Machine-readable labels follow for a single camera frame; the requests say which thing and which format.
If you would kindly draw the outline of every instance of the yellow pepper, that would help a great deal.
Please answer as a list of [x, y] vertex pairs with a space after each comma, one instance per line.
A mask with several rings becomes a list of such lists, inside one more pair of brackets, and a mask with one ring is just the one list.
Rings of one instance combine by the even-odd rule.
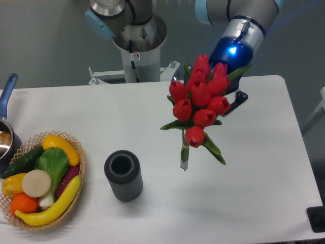
[[68, 156], [69, 165], [76, 166], [79, 164], [80, 157], [74, 147], [64, 138], [56, 135], [48, 135], [43, 139], [42, 147], [44, 150], [50, 147], [61, 148]]
[[20, 193], [23, 193], [22, 189], [22, 179], [25, 177], [26, 173], [15, 174], [6, 178], [2, 181], [2, 192], [5, 196], [15, 197]]

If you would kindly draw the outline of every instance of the woven basket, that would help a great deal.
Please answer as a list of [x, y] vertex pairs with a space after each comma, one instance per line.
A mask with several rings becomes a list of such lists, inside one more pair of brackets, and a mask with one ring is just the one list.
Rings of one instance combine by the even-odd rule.
[[23, 230], [27, 230], [27, 231], [39, 231], [39, 230], [44, 230], [44, 229], [48, 229], [52, 226], [55, 226], [57, 224], [59, 224], [61, 221], [63, 221], [71, 212], [71, 210], [74, 208], [74, 206], [76, 205], [79, 197], [80, 197], [80, 192], [82, 190], [82, 186], [83, 186], [83, 182], [84, 182], [84, 178], [85, 178], [85, 174], [86, 174], [86, 160], [85, 160], [85, 153], [83, 150], [83, 147], [81, 146], [80, 142], [78, 142], [78, 140], [67, 134], [66, 132], [56, 132], [56, 131], [52, 131], [52, 132], [46, 132], [46, 133], [41, 133], [39, 135], [36, 135], [34, 138], [30, 138], [28, 141], [25, 141], [25, 144], [21, 145], [20, 149], [17, 150], [17, 153], [14, 155], [13, 159], [11, 160], [11, 163], [13, 163], [17, 158], [19, 158], [20, 156], [22, 156], [24, 153], [30, 151], [31, 149], [41, 146], [42, 145], [42, 141], [43, 139], [48, 136], [48, 135], [57, 135], [60, 136], [62, 138], [64, 138], [65, 140], [67, 140], [79, 153], [80, 155], [80, 178], [81, 178], [81, 185], [79, 188], [79, 191], [75, 197], [75, 199], [73, 200], [73, 202], [71, 203], [71, 205], [68, 207], [68, 209], [55, 221], [51, 222], [50, 224], [47, 225], [43, 225], [43, 226], [30, 226], [28, 224], [26, 224], [23, 220], [21, 220], [18, 217], [14, 217], [11, 214], [10, 211], [10, 203], [11, 203], [11, 198], [8, 196], [5, 196], [3, 193], [1, 193], [0, 195], [0, 207], [2, 208], [4, 214], [5, 214], [5, 218], [8, 220], [9, 223], [11, 223], [13, 226], [19, 227]]

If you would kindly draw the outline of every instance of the metal pot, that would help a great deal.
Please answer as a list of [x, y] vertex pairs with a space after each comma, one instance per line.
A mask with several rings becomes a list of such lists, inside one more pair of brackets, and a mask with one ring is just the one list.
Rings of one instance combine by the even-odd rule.
[[0, 173], [5, 172], [21, 140], [14, 132], [7, 119], [7, 105], [9, 97], [18, 79], [17, 74], [11, 74], [0, 97]]

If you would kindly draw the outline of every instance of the purple eggplant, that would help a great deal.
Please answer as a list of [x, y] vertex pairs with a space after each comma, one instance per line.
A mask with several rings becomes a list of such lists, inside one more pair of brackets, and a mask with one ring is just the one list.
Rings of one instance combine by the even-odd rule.
[[73, 166], [71, 167], [67, 174], [65, 175], [65, 177], [63, 178], [63, 180], [61, 181], [61, 183], [59, 184], [59, 186], [56, 189], [55, 195], [56, 195], [56, 199], [58, 199], [62, 192], [65, 190], [65, 188], [67, 187], [67, 185], [69, 184], [69, 182], [77, 175], [79, 175], [79, 165], [77, 166]]

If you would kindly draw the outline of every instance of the orange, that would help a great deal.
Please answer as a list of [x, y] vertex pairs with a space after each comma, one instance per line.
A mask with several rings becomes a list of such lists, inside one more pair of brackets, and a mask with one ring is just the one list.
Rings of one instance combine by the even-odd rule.
[[16, 216], [16, 210], [19, 210], [25, 214], [33, 214], [37, 211], [39, 202], [37, 198], [30, 197], [25, 193], [15, 196], [11, 200], [10, 211], [13, 216]]

